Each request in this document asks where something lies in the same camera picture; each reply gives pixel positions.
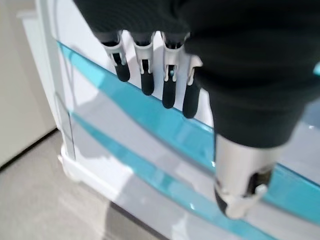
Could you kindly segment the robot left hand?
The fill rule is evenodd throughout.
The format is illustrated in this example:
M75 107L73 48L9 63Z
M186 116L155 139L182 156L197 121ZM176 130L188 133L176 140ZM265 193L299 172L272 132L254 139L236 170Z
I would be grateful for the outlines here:
M77 0L97 39L161 31L197 56L195 83L209 94L217 204L239 219L268 190L306 105L320 96L317 0Z

